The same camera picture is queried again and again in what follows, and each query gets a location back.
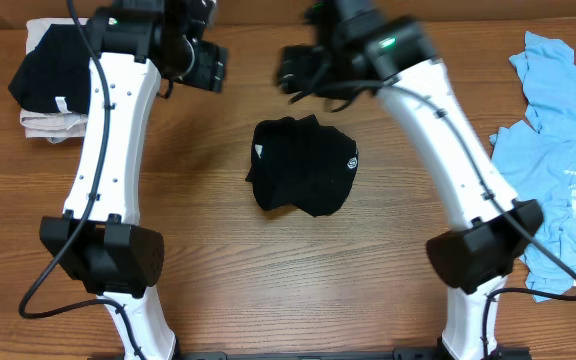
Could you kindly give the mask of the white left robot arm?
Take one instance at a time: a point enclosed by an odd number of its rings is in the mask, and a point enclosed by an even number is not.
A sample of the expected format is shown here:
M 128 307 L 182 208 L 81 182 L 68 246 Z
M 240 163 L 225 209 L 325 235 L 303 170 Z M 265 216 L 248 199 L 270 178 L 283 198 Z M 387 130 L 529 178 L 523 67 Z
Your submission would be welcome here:
M 140 223 L 139 176 L 154 101 L 170 84 L 219 92 L 226 49 L 207 42 L 216 3 L 116 1 L 77 29 L 90 55 L 90 102 L 81 158 L 62 214 L 40 238 L 52 265 L 104 306 L 127 359 L 177 359 L 156 288 L 164 240 Z

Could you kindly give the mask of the black t-shirt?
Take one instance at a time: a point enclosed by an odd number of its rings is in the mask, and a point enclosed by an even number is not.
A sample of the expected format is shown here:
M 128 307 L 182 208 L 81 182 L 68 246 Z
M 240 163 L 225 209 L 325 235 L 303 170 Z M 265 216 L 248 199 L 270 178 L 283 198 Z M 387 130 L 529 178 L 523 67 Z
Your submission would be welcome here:
M 358 167 L 355 140 L 314 115 L 283 117 L 256 125 L 246 181 L 264 211 L 293 205 L 329 216 L 348 198 Z

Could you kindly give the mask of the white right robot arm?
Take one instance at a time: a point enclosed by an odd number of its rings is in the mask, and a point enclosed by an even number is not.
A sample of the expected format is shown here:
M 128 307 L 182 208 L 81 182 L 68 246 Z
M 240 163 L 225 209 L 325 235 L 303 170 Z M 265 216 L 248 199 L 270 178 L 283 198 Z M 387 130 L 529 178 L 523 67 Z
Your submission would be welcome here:
M 514 261 L 541 226 L 485 152 L 453 93 L 447 68 L 414 19 L 363 14 L 316 20 L 317 41 L 282 50 L 277 82 L 293 101 L 348 100 L 369 90 L 399 122 L 433 179 L 450 225 L 426 244 L 446 285 L 447 322 L 433 348 L 404 348 L 400 359 L 527 359 L 495 337 L 498 301 Z

